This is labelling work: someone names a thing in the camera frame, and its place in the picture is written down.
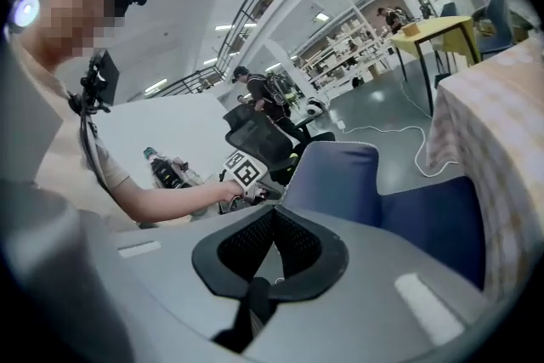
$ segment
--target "beige t-shirt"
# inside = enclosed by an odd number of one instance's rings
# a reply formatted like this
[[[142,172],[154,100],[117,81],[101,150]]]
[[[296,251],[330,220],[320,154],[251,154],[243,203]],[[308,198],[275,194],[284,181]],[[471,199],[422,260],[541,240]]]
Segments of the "beige t-shirt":
[[[39,65],[18,42],[14,42],[14,51],[23,71],[63,120],[38,169],[36,183],[61,194],[78,209],[97,213],[110,230],[136,230],[138,225],[102,189],[87,163],[79,136],[80,117],[68,105],[69,95],[64,84]],[[105,182],[113,190],[129,177],[128,173],[100,142],[95,146]]]

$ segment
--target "white backdrop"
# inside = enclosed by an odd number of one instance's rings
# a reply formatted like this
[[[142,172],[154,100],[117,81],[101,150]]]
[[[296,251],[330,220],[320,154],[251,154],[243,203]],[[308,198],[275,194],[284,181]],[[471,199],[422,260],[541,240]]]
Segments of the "white backdrop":
[[[234,149],[224,140],[225,108],[212,94],[186,94],[113,106],[93,117],[111,155],[142,188],[153,187],[144,150],[179,156],[207,179]]]

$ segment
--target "white cable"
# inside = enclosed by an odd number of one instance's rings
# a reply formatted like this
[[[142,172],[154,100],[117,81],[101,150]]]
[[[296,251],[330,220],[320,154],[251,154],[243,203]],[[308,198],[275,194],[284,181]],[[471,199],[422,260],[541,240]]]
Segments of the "white cable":
[[[412,103],[417,109],[419,109],[419,110],[422,112],[422,114],[423,114],[424,116],[426,116],[426,117],[432,119],[432,117],[431,117],[429,114],[427,114],[422,108],[420,108],[418,105],[416,105],[416,103],[415,103],[410,97],[408,97],[408,94],[406,94],[406,92],[405,92],[405,90],[404,90],[404,88],[403,88],[403,86],[402,86],[402,85],[404,84],[404,82],[405,82],[405,81],[403,80],[403,81],[400,83],[400,90],[402,91],[402,94],[404,94],[405,97],[408,99],[408,101],[410,101],[410,103]],[[406,127],[406,128],[401,128],[400,130],[398,130],[398,129],[382,130],[382,129],[379,129],[379,128],[375,128],[374,126],[364,126],[363,128],[352,128],[351,130],[348,130],[347,132],[344,132],[345,129],[342,129],[342,133],[348,134],[348,133],[354,132],[355,130],[362,130],[362,129],[364,129],[364,128],[372,128],[372,129],[377,130],[378,132],[382,132],[382,133],[404,132],[405,130],[407,130],[407,129],[409,129],[409,128],[416,128],[417,130],[419,130],[419,131],[422,133],[422,135],[423,135],[423,142],[422,142],[422,144],[419,146],[419,149],[417,150],[416,156],[414,157],[414,163],[416,164],[416,167],[417,167],[417,169],[419,170],[419,172],[420,172],[423,176],[425,176],[425,177],[427,177],[427,178],[432,178],[432,177],[438,176],[438,175],[441,174],[441,173],[445,170],[445,168],[446,168],[448,165],[450,165],[450,164],[459,165],[459,162],[448,161],[448,162],[446,162],[446,163],[444,164],[444,166],[442,167],[442,169],[440,169],[440,171],[438,171],[436,174],[427,174],[427,173],[425,173],[425,172],[421,169],[421,167],[419,166],[419,164],[417,163],[417,158],[419,157],[419,153],[421,153],[421,151],[422,151],[422,149],[423,149],[423,146],[424,146],[425,143],[427,142],[427,137],[425,136],[425,131],[424,131],[422,128],[420,128],[419,126],[408,126],[408,127]]]

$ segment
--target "gray floor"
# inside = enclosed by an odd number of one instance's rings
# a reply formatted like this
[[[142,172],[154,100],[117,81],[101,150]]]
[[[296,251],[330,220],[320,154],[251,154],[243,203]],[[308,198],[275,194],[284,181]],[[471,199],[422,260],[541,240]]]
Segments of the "gray floor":
[[[426,62],[429,75],[433,78],[437,72],[434,54],[426,56]],[[425,83],[419,61],[412,61],[405,68],[408,76],[408,82],[404,85],[406,93],[428,112]],[[325,115],[312,123],[313,132],[311,133],[332,131],[335,133],[337,141],[367,142],[378,148],[380,163],[377,188],[381,194],[391,194],[437,184],[461,175],[459,167],[456,165],[449,165],[440,176],[431,179],[419,173],[413,160],[422,143],[422,135],[416,129],[402,133],[380,133],[372,129],[365,129],[343,134],[334,124],[334,120],[342,120],[346,125],[346,131],[368,125],[382,130],[419,126],[427,134],[431,120],[402,94],[400,90],[402,78],[400,67],[386,72],[378,79],[335,98],[331,102],[330,115]],[[420,167],[425,170],[425,148],[420,153],[418,162]]]

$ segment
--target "yellow table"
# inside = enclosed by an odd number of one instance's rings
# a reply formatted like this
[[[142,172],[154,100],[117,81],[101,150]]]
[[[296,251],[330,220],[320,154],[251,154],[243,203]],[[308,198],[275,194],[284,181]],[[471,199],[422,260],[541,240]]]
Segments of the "yellow table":
[[[432,115],[434,112],[433,95],[431,94],[431,84],[428,78],[427,65],[425,64],[425,58],[423,57],[420,44],[440,35],[444,35],[442,51],[456,52],[466,56],[469,65],[478,64],[481,61],[481,58],[478,51],[478,45],[476,44],[476,37],[474,36],[473,19],[471,17],[456,16],[428,19],[417,22],[417,27],[419,28],[419,32],[416,35],[407,37],[400,31],[398,34],[391,37],[391,43],[397,50],[400,67],[402,68],[402,74],[404,75],[405,80],[408,79],[406,77],[405,65],[402,62],[399,49],[419,58],[422,64],[423,76],[425,78],[425,87],[427,88],[428,105]]]

